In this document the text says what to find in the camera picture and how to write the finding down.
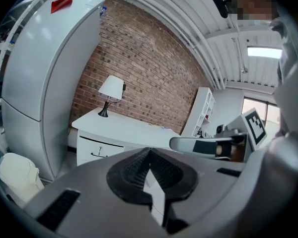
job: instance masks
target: white desk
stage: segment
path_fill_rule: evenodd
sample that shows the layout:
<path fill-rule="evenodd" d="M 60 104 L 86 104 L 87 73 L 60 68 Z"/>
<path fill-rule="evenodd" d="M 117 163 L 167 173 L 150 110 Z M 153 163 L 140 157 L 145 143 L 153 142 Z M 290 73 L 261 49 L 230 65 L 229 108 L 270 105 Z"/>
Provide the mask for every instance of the white desk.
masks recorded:
<path fill-rule="evenodd" d="M 111 111 L 101 117 L 101 108 L 85 114 L 72 123 L 78 129 L 77 165 L 124 152 L 128 147 L 168 148 L 177 133 L 159 126 L 129 118 Z"/>

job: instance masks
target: drawer handle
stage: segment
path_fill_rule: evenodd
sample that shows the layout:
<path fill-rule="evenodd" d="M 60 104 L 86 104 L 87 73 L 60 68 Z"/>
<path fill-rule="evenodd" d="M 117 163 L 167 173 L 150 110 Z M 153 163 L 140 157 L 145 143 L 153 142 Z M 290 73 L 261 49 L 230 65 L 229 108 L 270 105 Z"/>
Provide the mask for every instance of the drawer handle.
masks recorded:
<path fill-rule="evenodd" d="M 101 146 L 99 147 L 99 151 L 98 151 L 98 155 L 95 155 L 95 154 L 93 154 L 93 153 L 90 153 L 92 156 L 96 156 L 96 157 L 100 157 L 100 158 L 105 158 L 105 157 L 108 157 L 108 155 L 106 155 L 106 156 L 100 156 L 100 150 L 101 150 Z"/>

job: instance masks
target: window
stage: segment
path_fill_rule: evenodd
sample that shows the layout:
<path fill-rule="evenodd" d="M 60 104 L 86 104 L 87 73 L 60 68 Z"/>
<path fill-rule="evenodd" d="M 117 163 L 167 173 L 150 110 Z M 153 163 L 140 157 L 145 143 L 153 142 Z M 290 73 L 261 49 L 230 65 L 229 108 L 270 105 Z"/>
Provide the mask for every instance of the window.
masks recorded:
<path fill-rule="evenodd" d="M 279 131 L 280 126 L 280 109 L 274 104 L 268 102 L 257 101 L 253 99 L 244 98 L 242 114 L 255 108 L 259 117 L 263 120 L 265 125 L 267 137 L 262 142 L 260 147 L 265 147 L 275 137 Z"/>

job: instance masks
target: white ceiling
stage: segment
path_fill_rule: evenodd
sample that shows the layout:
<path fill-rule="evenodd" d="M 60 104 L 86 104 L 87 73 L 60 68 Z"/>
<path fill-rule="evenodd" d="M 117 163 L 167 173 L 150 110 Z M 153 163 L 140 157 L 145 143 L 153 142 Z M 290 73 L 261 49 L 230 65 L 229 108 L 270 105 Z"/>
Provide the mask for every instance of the white ceiling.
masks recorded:
<path fill-rule="evenodd" d="M 143 8 L 189 48 L 216 89 L 231 85 L 271 93 L 277 86 L 278 60 L 247 55 L 247 46 L 281 47 L 268 23 L 224 19 L 212 0 L 126 0 Z M 243 68 L 248 73 L 241 73 Z"/>

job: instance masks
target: brick wall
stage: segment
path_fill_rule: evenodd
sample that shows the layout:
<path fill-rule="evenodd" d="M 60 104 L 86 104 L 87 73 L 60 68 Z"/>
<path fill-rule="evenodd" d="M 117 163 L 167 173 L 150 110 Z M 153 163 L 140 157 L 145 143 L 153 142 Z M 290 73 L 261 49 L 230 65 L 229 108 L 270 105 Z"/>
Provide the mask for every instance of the brick wall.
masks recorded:
<path fill-rule="evenodd" d="M 157 19 L 122 0 L 106 0 L 101 40 L 80 78 L 70 122 L 103 107 L 98 93 L 109 75 L 127 84 L 110 110 L 163 125 L 180 133 L 198 87 L 209 87 L 202 70 L 181 41 Z"/>

